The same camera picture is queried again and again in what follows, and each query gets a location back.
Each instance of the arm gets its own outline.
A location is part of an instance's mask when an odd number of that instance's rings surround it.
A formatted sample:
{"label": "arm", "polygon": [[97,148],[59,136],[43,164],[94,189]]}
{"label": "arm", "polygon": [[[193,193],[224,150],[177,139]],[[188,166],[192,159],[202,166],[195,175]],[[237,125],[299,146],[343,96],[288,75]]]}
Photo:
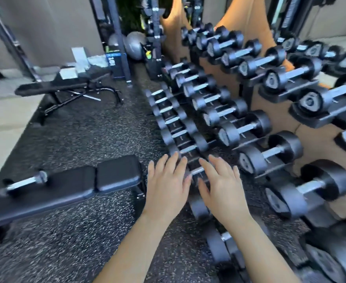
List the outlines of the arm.
{"label": "arm", "polygon": [[246,204],[240,173],[222,158],[209,157],[214,165],[201,159],[210,185],[199,180],[199,191],[206,206],[224,225],[244,256],[253,283],[299,283],[284,258],[251,217]]}
{"label": "arm", "polygon": [[175,167],[178,153],[148,165],[144,210],[94,283],[143,282],[162,236],[187,201],[191,176],[184,180],[187,159]]}

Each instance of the speckled rubber flooring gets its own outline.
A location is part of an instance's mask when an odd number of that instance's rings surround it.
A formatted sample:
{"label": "speckled rubber flooring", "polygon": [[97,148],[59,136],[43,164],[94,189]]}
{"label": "speckled rubber flooring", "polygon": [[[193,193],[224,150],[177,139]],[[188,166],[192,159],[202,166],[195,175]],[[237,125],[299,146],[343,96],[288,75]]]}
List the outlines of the speckled rubber flooring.
{"label": "speckled rubber flooring", "polygon": [[[140,91],[159,87],[149,80],[144,66],[135,65],[132,89],[122,81],[109,80],[109,84],[123,92],[123,106],[114,107],[114,96],[101,92],[102,101],[78,99],[49,117],[43,128],[27,127],[0,171],[0,185],[3,178],[21,180],[38,168],[58,172],[133,153],[146,166],[167,153]],[[221,148],[214,153],[235,163]],[[298,236],[308,228],[300,220],[279,220],[261,187],[243,179],[251,212],[263,218],[273,243],[295,264],[303,262]],[[134,223],[132,199],[130,191],[121,191],[17,220],[0,244],[0,282],[93,281]],[[186,205],[165,233],[146,282],[218,282],[216,272],[201,229]],[[310,273],[303,281],[328,282],[319,273]]]}

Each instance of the hand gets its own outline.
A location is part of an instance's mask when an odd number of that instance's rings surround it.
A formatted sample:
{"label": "hand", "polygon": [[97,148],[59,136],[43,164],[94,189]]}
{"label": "hand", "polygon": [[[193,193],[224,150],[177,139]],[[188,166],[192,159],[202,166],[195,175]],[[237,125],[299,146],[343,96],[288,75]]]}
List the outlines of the hand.
{"label": "hand", "polygon": [[175,167],[178,152],[168,160],[162,156],[156,168],[153,161],[148,165],[147,198],[143,214],[166,223],[166,227],[184,207],[191,184],[191,175],[184,180],[187,158],[183,157]]}
{"label": "hand", "polygon": [[198,188],[204,204],[227,229],[236,221],[243,222],[244,219],[250,219],[237,166],[232,170],[226,161],[212,155],[209,156],[209,161],[213,165],[204,159],[199,159],[211,185],[210,192],[204,181],[199,179]]}

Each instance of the gray exercise ball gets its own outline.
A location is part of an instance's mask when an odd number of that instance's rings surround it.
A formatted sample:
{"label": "gray exercise ball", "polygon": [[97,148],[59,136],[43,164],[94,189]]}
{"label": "gray exercise ball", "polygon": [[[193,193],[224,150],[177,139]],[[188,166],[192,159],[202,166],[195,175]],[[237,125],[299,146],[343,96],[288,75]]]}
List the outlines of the gray exercise ball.
{"label": "gray exercise ball", "polygon": [[143,59],[143,49],[141,44],[146,44],[145,35],[141,32],[131,32],[128,34],[125,42],[126,52],[133,60]]}
{"label": "gray exercise ball", "polygon": [[[126,45],[126,36],[122,35],[123,37],[123,43]],[[114,33],[109,37],[109,41],[108,41],[109,46],[118,46],[118,37],[117,34]]]}

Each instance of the weight bench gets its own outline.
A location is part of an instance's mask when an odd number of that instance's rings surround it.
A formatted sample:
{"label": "weight bench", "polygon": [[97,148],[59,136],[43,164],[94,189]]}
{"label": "weight bench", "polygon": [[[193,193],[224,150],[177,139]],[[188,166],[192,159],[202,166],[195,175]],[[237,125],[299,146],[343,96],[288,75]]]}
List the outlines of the weight bench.
{"label": "weight bench", "polygon": [[128,155],[53,174],[46,184],[30,184],[15,193],[0,193],[0,227],[16,219],[79,203],[100,194],[133,189],[136,216],[145,202],[145,181],[138,158]]}
{"label": "weight bench", "polygon": [[[42,100],[41,105],[39,105],[31,121],[34,124],[42,126],[44,125],[45,119],[48,115],[78,98],[86,97],[101,101],[98,98],[87,95],[90,92],[99,93],[103,90],[111,91],[115,95],[117,104],[123,104],[123,99],[120,96],[119,90],[102,85],[101,81],[109,76],[110,72],[108,69],[100,68],[91,68],[88,70],[86,76],[79,76],[78,78],[72,79],[62,79],[58,73],[53,81],[20,85],[14,93],[15,95],[22,97],[40,94],[48,95],[46,99]],[[71,97],[67,100],[61,101],[58,94],[64,92],[69,93]]]}

